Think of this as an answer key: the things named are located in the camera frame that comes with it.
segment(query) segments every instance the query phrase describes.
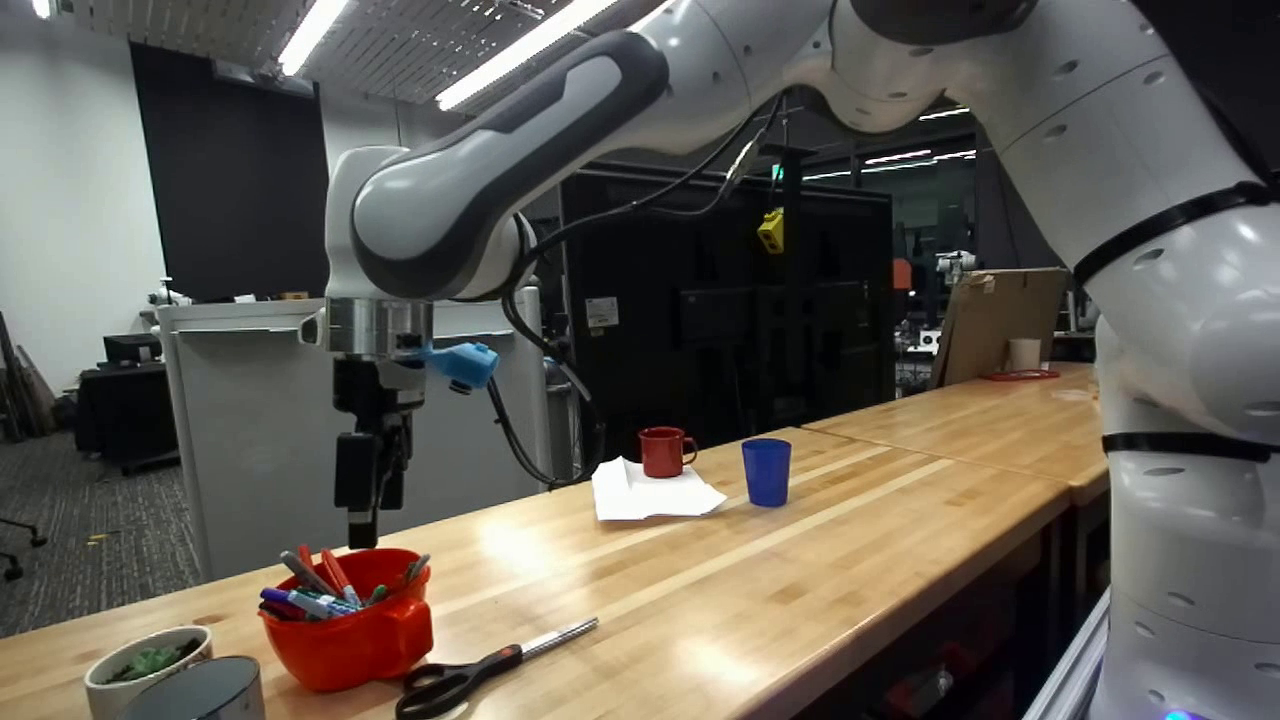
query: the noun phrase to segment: white cloth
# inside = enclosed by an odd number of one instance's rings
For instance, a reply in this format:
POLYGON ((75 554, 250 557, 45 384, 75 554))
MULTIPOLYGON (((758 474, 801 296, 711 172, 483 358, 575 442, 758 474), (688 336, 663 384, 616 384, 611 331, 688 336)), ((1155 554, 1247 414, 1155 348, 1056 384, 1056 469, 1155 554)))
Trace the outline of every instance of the white cloth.
POLYGON ((595 519, 646 519, 646 516, 708 516, 725 503, 706 475, 651 480, 631 462, 610 462, 594 474, 595 519))

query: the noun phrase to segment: floor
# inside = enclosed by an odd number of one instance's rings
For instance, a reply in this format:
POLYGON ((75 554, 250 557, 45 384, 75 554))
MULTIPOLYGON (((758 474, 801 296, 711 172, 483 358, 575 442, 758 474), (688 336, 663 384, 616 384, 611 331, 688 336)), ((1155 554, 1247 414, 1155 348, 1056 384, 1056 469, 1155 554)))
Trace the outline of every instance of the floor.
POLYGON ((0 516, 40 525, 45 550, 0 528, 25 576, 0 582, 0 635, 149 602, 199 582, 182 469, 119 475, 75 454, 70 432, 0 442, 0 516))

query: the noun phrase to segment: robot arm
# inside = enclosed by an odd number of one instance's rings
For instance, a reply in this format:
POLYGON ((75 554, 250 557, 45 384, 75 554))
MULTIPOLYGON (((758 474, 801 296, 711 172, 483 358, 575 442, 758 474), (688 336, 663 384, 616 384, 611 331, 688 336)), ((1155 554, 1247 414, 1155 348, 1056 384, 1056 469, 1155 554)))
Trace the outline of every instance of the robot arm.
POLYGON ((1280 438, 1280 217, 1130 0, 670 0, 449 142, 339 166, 339 359, 396 391, 392 309, 494 291, 528 237, 514 207, 616 150, 694 152, 793 83, 861 134, 901 129, 937 95, 967 104, 1105 315, 1117 554, 1091 711, 1280 707, 1280 492, 1263 474, 1280 438))

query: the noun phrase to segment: blue cup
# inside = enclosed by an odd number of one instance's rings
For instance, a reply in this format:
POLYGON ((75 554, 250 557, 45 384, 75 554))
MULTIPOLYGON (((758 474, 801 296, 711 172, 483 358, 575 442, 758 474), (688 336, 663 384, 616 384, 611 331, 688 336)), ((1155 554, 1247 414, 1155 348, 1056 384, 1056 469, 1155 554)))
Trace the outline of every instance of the blue cup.
POLYGON ((747 465, 747 501, 758 510, 784 510, 788 486, 793 486, 793 445, 788 442, 744 442, 744 465, 747 465))

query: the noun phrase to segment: black scissors handle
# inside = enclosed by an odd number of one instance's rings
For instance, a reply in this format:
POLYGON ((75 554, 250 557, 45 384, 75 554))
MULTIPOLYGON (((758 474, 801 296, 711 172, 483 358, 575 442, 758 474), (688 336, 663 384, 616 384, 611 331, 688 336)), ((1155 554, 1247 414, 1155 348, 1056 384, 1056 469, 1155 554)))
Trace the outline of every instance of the black scissors handle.
POLYGON ((444 716, 461 707, 483 679, 522 669, 523 649, 505 644, 477 663, 423 663, 406 675, 401 720, 444 716))

